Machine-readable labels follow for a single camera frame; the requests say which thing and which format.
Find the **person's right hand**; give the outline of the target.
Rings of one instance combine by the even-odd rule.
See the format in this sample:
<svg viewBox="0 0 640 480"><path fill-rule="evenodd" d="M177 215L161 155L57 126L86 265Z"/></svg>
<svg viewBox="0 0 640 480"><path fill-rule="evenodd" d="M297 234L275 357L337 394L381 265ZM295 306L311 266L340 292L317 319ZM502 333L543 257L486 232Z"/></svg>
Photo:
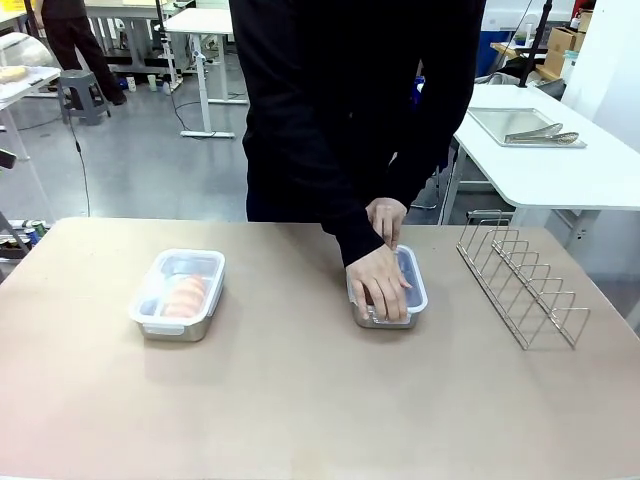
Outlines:
<svg viewBox="0 0 640 480"><path fill-rule="evenodd" d="M411 285L403 276L394 252L382 245L346 267L356 305L364 320L373 302L378 319L398 322L407 315L405 290Z"/></svg>

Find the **person's left hand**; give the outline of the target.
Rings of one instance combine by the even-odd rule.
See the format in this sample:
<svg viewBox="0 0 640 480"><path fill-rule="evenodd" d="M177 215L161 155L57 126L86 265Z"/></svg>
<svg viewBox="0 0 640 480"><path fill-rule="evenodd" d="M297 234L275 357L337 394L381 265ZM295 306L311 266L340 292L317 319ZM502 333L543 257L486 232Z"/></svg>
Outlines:
<svg viewBox="0 0 640 480"><path fill-rule="evenodd" d="M393 251L396 250L400 231L407 215L407 208L392 198L376 198L366 207L371 225L385 244Z"/></svg>

